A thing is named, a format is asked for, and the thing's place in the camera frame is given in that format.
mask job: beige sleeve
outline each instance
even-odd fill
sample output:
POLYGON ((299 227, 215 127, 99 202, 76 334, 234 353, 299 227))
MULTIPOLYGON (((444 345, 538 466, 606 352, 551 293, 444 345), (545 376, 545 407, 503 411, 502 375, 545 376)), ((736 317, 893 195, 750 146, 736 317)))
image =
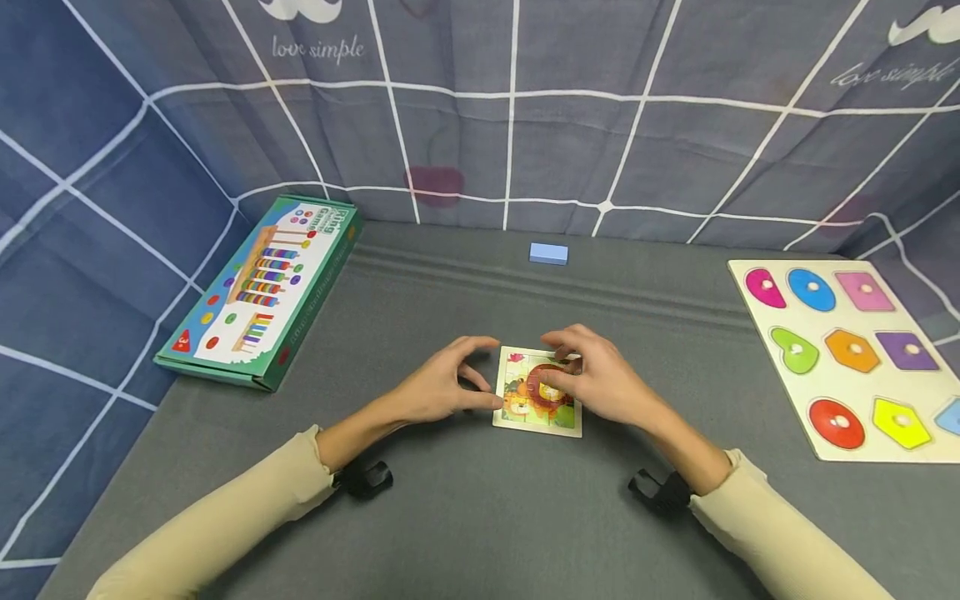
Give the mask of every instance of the beige sleeve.
POLYGON ((767 483, 739 450, 719 488, 690 509, 778 600, 893 600, 862 566, 767 483))
POLYGON ((104 573, 87 600, 193 598, 267 534, 332 493, 314 425, 175 516, 104 573))

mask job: black wrist mount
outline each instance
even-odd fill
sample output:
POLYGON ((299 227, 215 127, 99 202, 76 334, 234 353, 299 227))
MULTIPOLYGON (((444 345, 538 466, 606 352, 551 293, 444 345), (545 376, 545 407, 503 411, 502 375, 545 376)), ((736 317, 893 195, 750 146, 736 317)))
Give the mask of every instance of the black wrist mount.
POLYGON ((333 487, 343 488, 359 500, 370 500, 394 484, 394 475, 383 461, 365 468, 354 461, 333 475, 333 487))
POLYGON ((677 471, 671 472, 663 483, 642 468, 627 484, 634 497, 651 511, 663 516, 675 515, 690 504, 693 492, 677 471))

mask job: red circle piece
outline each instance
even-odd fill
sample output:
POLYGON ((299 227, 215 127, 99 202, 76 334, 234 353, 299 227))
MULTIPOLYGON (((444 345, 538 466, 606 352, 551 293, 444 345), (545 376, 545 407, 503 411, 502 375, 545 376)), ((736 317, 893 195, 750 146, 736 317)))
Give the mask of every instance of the red circle piece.
POLYGON ((820 398, 807 411, 810 424, 838 448, 856 450, 866 440, 863 423, 852 410, 830 398, 820 398))
POLYGON ((570 401, 570 396, 567 394, 564 394, 564 396, 560 398, 559 402, 552 402, 540 395, 540 373, 544 371, 562 370, 563 369, 557 367, 556 365, 536 365, 533 369, 531 369, 530 373, 527 375, 527 395, 530 397, 530 399, 540 406, 551 409, 568 403, 570 401))

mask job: left hand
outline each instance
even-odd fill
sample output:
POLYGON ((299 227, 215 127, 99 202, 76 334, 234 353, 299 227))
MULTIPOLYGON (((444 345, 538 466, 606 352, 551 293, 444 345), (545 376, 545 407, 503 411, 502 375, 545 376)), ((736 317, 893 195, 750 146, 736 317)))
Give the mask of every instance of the left hand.
POLYGON ((497 410, 503 399, 491 393, 490 384, 464 360, 480 348, 496 348, 498 340, 488 336, 462 336, 430 357, 423 366, 391 392, 379 398, 391 413, 405 423, 430 422, 461 410, 497 410), (457 375, 480 390, 460 387, 457 375))

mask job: forearm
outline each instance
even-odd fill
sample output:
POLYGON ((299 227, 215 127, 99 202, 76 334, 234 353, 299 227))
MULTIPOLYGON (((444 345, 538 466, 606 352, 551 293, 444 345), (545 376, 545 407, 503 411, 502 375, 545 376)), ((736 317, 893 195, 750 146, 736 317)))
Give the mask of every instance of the forearm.
POLYGON ((690 508, 779 600, 893 600, 843 548, 767 484, 737 450, 719 488, 690 508))
POLYGON ((397 431, 406 422, 386 396, 374 400, 336 425, 317 433, 320 460, 336 472, 373 443, 397 431))
POLYGON ((88 598, 191 597, 279 525, 318 506, 332 476, 317 456, 316 432, 299 433, 175 516, 104 573, 88 598))
POLYGON ((663 456, 695 493, 706 495, 719 488, 731 471, 724 451, 665 403, 656 410, 655 416, 644 415, 643 423, 654 423, 644 426, 663 456))

